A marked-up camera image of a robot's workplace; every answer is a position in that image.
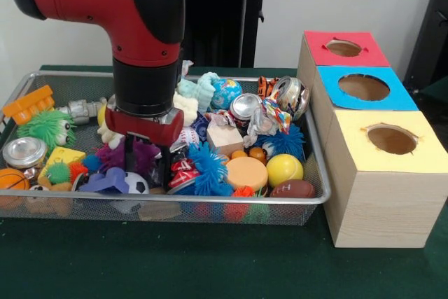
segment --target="green ball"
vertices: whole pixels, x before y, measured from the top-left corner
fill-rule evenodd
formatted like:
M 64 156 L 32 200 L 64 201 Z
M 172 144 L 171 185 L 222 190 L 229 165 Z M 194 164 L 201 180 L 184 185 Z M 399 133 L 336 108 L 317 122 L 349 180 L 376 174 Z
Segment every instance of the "green ball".
M 50 165 L 45 172 L 52 185 L 70 182 L 70 169 L 63 162 L 56 162 Z

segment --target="blue box lid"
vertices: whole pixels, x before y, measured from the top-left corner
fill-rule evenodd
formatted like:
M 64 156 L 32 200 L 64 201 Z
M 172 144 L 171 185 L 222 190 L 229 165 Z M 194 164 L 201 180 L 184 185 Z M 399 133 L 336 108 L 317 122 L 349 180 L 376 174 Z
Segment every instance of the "blue box lid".
M 419 110 L 392 68 L 317 68 L 335 106 L 353 110 Z

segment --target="white wall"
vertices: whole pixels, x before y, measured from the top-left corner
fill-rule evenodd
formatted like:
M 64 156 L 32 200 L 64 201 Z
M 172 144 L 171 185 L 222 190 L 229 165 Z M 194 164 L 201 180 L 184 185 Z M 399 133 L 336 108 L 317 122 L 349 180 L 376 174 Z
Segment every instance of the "white wall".
M 296 67 L 305 29 L 373 32 L 403 76 L 428 0 L 265 0 L 255 65 Z M 42 64 L 110 64 L 107 35 L 98 27 L 23 15 L 0 0 L 0 104 L 16 83 Z

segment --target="small orange ball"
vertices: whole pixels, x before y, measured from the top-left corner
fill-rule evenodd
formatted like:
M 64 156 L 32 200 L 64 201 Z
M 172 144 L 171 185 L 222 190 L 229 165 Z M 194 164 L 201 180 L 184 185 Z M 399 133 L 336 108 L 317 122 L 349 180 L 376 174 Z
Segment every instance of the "small orange ball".
M 249 157 L 261 161 L 264 165 L 267 164 L 266 153 L 261 147 L 253 147 L 249 151 Z
M 0 189 L 29 189 L 29 181 L 21 171 L 12 168 L 0 169 Z M 0 208 L 13 209 L 22 204 L 23 197 L 2 196 Z
M 235 151 L 234 153 L 232 153 L 232 159 L 241 158 L 241 157 L 247 157 L 247 153 L 242 150 L 238 150 L 238 151 Z

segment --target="red box lid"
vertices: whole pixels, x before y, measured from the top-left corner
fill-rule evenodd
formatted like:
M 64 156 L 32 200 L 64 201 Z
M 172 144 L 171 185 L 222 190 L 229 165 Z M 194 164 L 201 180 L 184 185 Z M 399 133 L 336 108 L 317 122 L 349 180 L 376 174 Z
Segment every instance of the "red box lid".
M 369 32 L 305 31 L 304 35 L 316 66 L 391 66 Z

